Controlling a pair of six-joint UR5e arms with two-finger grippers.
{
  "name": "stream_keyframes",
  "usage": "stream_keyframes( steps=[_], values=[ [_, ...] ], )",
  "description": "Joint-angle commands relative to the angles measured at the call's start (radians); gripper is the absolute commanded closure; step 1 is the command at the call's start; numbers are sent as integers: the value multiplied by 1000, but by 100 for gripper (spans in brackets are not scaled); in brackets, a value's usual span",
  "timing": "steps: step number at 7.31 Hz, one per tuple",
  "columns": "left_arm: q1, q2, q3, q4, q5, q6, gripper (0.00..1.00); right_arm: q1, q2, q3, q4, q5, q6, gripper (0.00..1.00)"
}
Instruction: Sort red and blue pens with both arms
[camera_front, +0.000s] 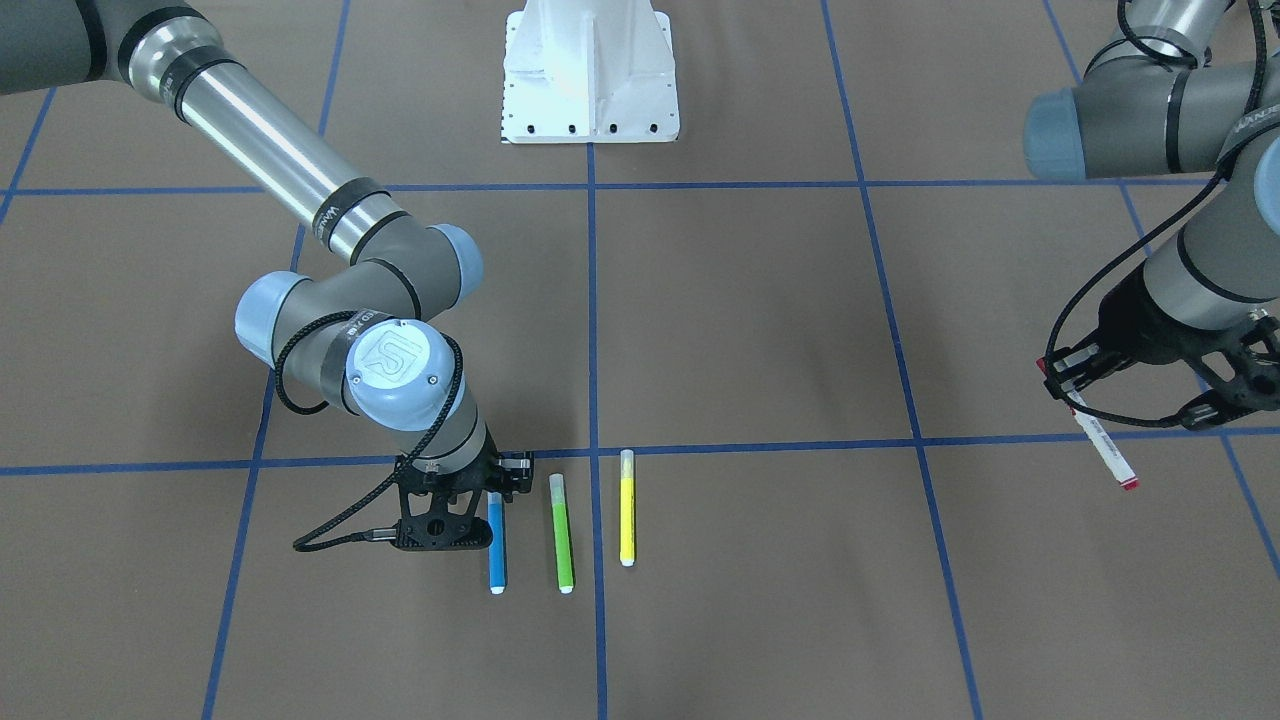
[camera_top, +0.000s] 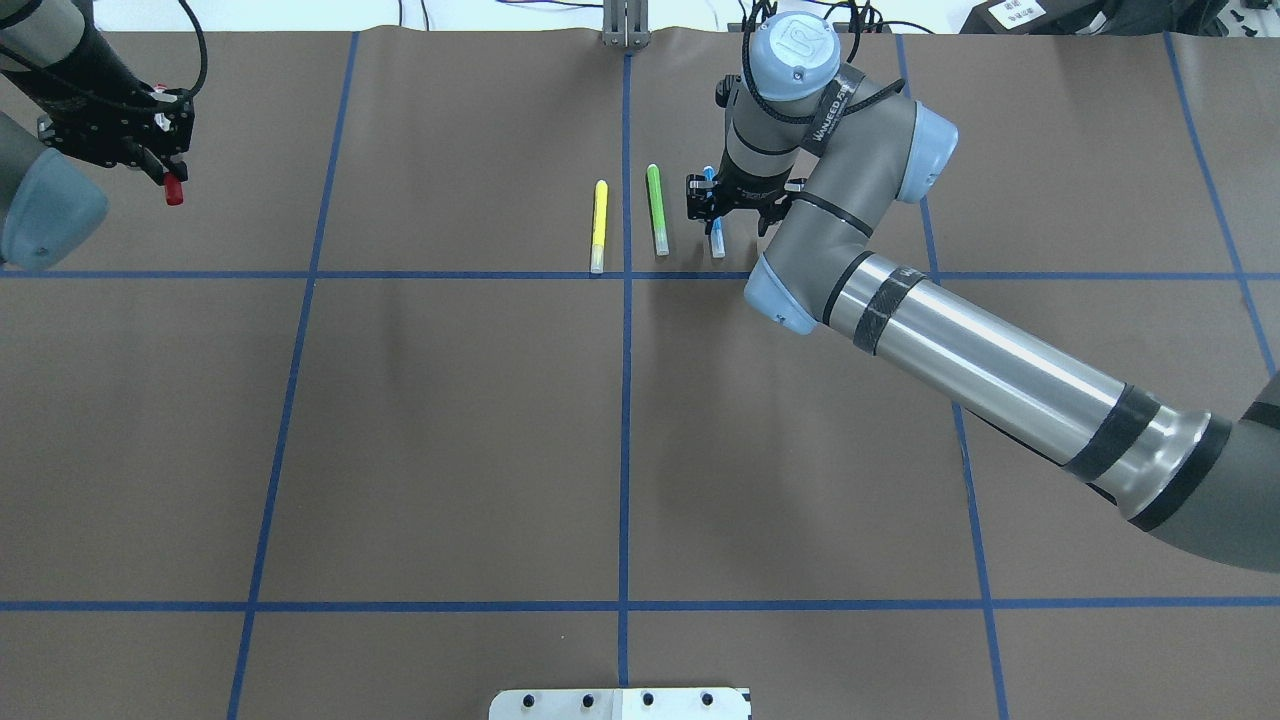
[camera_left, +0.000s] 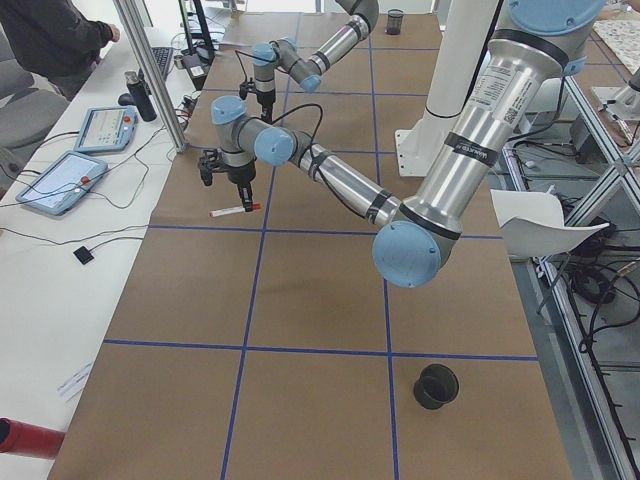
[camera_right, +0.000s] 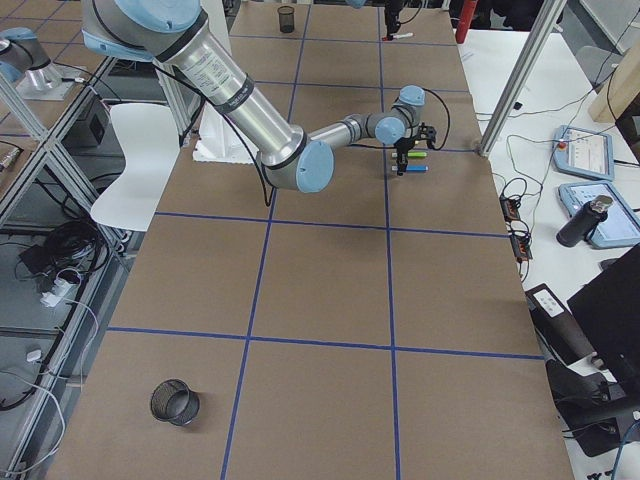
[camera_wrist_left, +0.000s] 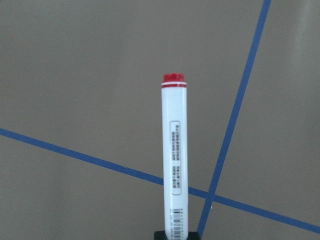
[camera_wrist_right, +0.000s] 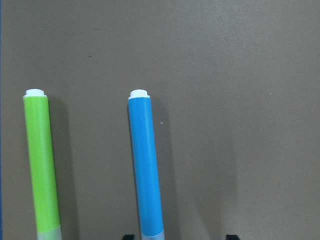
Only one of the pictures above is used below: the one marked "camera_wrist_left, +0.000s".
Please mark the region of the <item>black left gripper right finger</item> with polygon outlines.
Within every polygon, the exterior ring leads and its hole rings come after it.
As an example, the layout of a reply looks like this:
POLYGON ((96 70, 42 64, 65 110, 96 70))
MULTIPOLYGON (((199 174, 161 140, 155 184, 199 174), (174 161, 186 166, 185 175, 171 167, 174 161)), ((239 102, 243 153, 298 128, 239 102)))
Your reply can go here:
POLYGON ((201 240, 201 236, 196 231, 189 231, 187 240, 201 240))

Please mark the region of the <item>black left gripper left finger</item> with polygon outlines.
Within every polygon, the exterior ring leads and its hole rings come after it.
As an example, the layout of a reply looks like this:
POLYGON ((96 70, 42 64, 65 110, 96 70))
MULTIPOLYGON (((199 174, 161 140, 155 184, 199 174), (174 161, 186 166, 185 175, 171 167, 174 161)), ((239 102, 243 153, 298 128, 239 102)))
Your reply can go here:
POLYGON ((153 234, 154 240, 166 240, 166 232, 165 231, 155 231, 153 234))

